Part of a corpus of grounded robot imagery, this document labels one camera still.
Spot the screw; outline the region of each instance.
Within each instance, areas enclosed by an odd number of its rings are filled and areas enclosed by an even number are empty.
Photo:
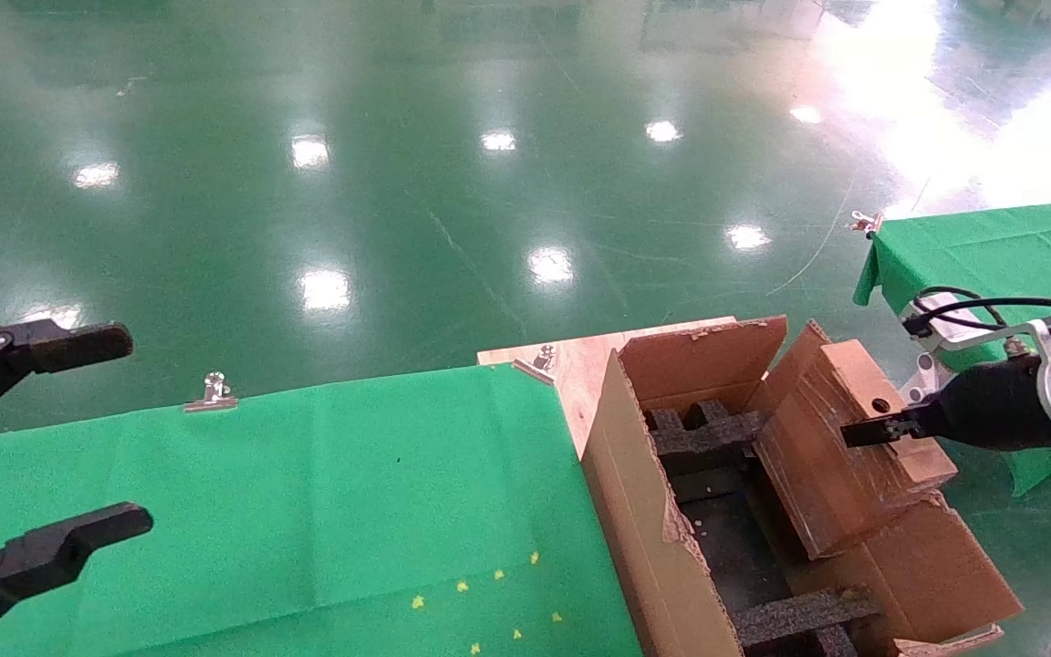
[[[1005,354],[1007,354],[1008,357],[1019,357],[1022,355],[1029,354],[1029,348],[1025,344],[1025,341],[1022,341],[1016,335],[1013,335],[1005,341]]]

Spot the green cloth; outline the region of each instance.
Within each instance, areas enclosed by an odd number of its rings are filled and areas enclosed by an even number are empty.
[[[931,286],[955,286],[985,296],[1051,296],[1051,204],[888,221],[873,237],[853,303],[867,305],[875,287],[895,314]],[[1001,308],[1017,324],[1051,314],[1050,308]],[[984,311],[976,311],[983,322]],[[946,352],[960,371],[1004,361],[1001,343]],[[1006,454],[1013,495],[1024,495],[1051,474],[1051,449]]]
[[[0,545],[122,500],[153,531],[0,656],[640,654],[554,388],[509,366],[0,435]]]

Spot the cardboard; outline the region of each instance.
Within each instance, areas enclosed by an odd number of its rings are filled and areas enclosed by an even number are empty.
[[[902,408],[858,341],[829,344],[810,323],[751,396],[766,412],[757,453],[810,558],[829,557],[900,515],[956,473],[934,440],[847,449],[841,428]]]
[[[854,629],[860,654],[947,657],[997,639],[993,623],[1022,607],[937,494],[950,459],[934,440],[844,448],[840,424],[901,399],[862,345],[831,345],[815,324],[766,375],[785,331],[772,316],[638,337],[609,358],[583,470],[646,656],[742,654],[642,418],[705,398],[766,412],[767,494],[750,505],[794,595],[859,586],[885,609]]]

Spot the metal bracket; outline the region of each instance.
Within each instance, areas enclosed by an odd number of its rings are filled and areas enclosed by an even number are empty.
[[[205,375],[205,396],[184,405],[186,412],[225,411],[238,408],[238,398],[228,396],[230,387],[225,383],[225,374],[221,371],[210,371]]]
[[[531,377],[537,378],[538,382],[552,386],[554,384],[554,375],[550,374],[550,371],[554,370],[554,358],[557,355],[557,349],[554,348],[554,345],[542,345],[537,355],[534,356],[534,363],[526,363],[520,357],[515,357],[513,362],[514,370],[524,371]]]

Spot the black cable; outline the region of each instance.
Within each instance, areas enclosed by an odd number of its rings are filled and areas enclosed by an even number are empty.
[[[903,323],[903,326],[912,335],[926,336],[927,334],[930,333],[931,320],[935,320],[935,317],[939,317],[939,320],[943,320],[946,322],[964,324],[967,321],[955,320],[955,317],[952,316],[940,316],[940,315],[943,315],[944,313],[951,311],[966,310],[967,308],[985,308],[989,307],[989,305],[992,305],[993,307],[997,307],[997,305],[1027,305],[1027,307],[1051,308],[1051,299],[1043,299],[1043,296],[995,296],[995,299],[989,299],[989,300],[968,300],[966,302],[956,302],[952,304],[943,305],[942,307],[939,308],[931,308],[929,311],[923,312],[923,314],[918,314],[912,317],[909,317],[909,320]],[[990,325],[977,325],[977,324],[978,323],[968,322],[967,324],[964,325],[965,326],[975,325],[972,327],[976,329],[987,329],[988,326],[990,326]],[[1004,326],[996,326],[995,329],[1003,329],[1003,328]]]
[[[965,290],[963,287],[934,286],[934,287],[927,287],[925,288],[925,290],[922,290],[921,292],[919,292],[919,294],[914,295],[914,299],[910,300],[910,305],[913,305],[914,308],[919,308],[919,310],[922,310],[924,313],[930,312],[930,308],[927,308],[926,305],[923,305],[923,296],[929,294],[940,294],[940,292],[951,292],[951,294],[960,294],[963,296],[967,296],[967,299],[969,300],[984,299],[984,296],[975,294],[975,292],[972,292],[972,290]],[[1005,321],[1005,316],[1000,314],[1000,312],[996,311],[996,308],[990,307],[990,305],[985,305],[984,309],[987,310],[988,314],[991,315],[992,319],[996,321],[996,324],[984,324],[982,322],[959,320],[957,317],[954,316],[940,316],[940,320],[943,320],[944,322],[951,322],[951,324],[968,326],[968,328],[971,329],[988,329],[988,331],[998,331],[998,329],[1004,329],[1006,328],[1006,326],[1008,326],[1008,322]]]

